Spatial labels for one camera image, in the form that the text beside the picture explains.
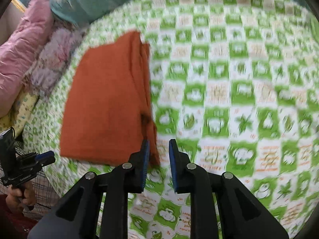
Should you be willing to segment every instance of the fluffy lavender fabric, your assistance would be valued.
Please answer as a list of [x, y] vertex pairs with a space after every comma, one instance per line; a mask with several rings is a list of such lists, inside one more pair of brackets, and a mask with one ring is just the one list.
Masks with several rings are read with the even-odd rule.
[[25, 73], [22, 82], [26, 90], [48, 99], [54, 86], [67, 69], [72, 52], [82, 39], [81, 31], [57, 29]]

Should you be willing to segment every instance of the hand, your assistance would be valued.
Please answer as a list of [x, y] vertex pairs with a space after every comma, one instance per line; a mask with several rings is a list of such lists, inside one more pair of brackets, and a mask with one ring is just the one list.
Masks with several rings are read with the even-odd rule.
[[[24, 197], [23, 203], [27, 206], [34, 206], [37, 202], [37, 199], [35, 197], [35, 192], [33, 190], [32, 182], [28, 181], [27, 183], [24, 183], [23, 186], [26, 188], [24, 190]], [[18, 197], [22, 197], [22, 192], [20, 189], [12, 189], [12, 186], [8, 188], [8, 196], [6, 198], [6, 203], [8, 208], [12, 213], [22, 213], [23, 206], [18, 199]]]

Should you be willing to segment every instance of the person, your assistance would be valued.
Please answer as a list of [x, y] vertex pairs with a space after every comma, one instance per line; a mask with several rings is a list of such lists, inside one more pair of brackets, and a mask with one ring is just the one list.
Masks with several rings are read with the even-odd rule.
[[[37, 199], [32, 182], [29, 181], [23, 186], [25, 190], [22, 202], [27, 206], [34, 206]], [[22, 197], [20, 189], [13, 189], [10, 186], [7, 193], [7, 195], [0, 195], [0, 209], [2, 210], [0, 213], [0, 237], [4, 239], [27, 238], [29, 231], [36, 225], [37, 221], [23, 215], [24, 208], [19, 200], [19, 197]]]

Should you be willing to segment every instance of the plaid fabric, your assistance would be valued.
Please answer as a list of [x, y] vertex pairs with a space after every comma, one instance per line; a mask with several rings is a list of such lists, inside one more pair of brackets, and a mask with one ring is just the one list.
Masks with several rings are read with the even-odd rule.
[[[25, 154], [22, 142], [16, 141], [14, 146], [17, 154]], [[3, 176], [3, 174], [4, 172], [0, 167], [0, 177]], [[32, 180], [32, 184], [33, 189], [35, 190], [37, 204], [34, 206], [32, 211], [25, 211], [24, 216], [34, 220], [40, 220], [46, 213], [48, 213], [50, 210], [49, 208], [53, 207], [60, 198], [49, 183], [43, 171], [39, 172], [38, 176]], [[3, 186], [2, 183], [0, 183], [0, 194], [7, 194], [7, 188]]]

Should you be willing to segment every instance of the bed sheet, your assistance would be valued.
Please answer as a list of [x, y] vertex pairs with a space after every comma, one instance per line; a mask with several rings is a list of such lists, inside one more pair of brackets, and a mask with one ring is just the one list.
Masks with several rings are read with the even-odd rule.
[[33, 110], [25, 147], [55, 152], [45, 173], [59, 195], [88, 171], [112, 170], [59, 156], [63, 109], [85, 51], [138, 29], [151, 45], [161, 167], [149, 170], [142, 194], [129, 195], [129, 237], [189, 237], [190, 198], [174, 194], [169, 166], [176, 138], [192, 162], [234, 173], [292, 238], [319, 200], [313, 19], [292, 0], [133, 0], [90, 26], [49, 101]]

